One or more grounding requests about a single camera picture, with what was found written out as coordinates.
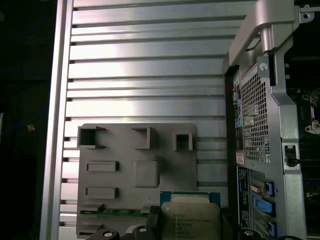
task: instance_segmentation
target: cable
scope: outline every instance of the cable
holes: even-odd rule
[[[12,130],[18,129],[20,127],[24,127],[26,125],[28,125],[30,122],[33,122],[34,120],[36,120],[38,117],[40,117],[41,115],[43,115],[48,109],[48,106],[46,106],[44,109],[42,109],[40,112],[38,112],[35,116],[33,116],[33,118],[29,119],[29,120],[25,120],[21,123],[18,124],[14,124],[13,126],[10,126],[7,130],[3,131],[0,134],[0,137],[2,137],[3,135],[11,132]]]

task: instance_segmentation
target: metal drive cage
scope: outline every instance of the metal drive cage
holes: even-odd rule
[[[319,168],[319,155],[305,152],[307,143],[318,151],[311,143],[319,144],[319,74],[309,71],[302,83],[296,69],[319,63],[317,40],[306,38],[319,27],[319,11],[312,3],[258,0],[224,59],[229,207],[242,228],[267,239],[317,235],[310,206],[319,209],[319,177],[310,168]],[[309,123],[300,95],[311,96]]]

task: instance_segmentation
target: rectangular slot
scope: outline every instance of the rectangular slot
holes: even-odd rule
[[[87,171],[114,173],[119,170],[119,163],[116,161],[96,161],[87,164]]]
[[[78,132],[78,147],[86,147],[87,149],[101,149],[105,146],[102,146],[97,143],[96,134],[97,131],[105,131],[105,128],[94,127],[94,128],[79,128]]]
[[[143,138],[142,143],[139,139],[136,139],[140,144],[135,146],[135,149],[150,149],[151,148],[151,138],[152,138],[152,128],[151,127],[135,127],[132,130],[139,133],[140,137]]]
[[[90,199],[115,199],[118,195],[117,188],[87,187],[85,196]]]
[[[192,133],[175,133],[173,135],[173,150],[174,151],[192,151]]]
[[[90,237],[92,234],[94,234],[93,232],[92,233],[89,233],[89,232],[79,232],[79,236],[81,237]]]

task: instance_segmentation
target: metal handle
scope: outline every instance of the metal handle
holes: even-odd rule
[[[294,21],[294,0],[258,0],[254,9],[246,16],[229,48],[227,56],[229,66],[239,64],[239,56],[263,29],[274,24],[292,24]]]

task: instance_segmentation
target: chrome surface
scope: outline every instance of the chrome surface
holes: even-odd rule
[[[241,25],[225,61],[229,66],[239,64],[239,56],[259,32],[262,49],[270,51],[279,47],[293,32],[296,11],[294,0],[258,0]]]
[[[223,56],[253,5],[58,2],[41,239],[77,239],[85,123],[194,123],[198,190],[228,204]]]

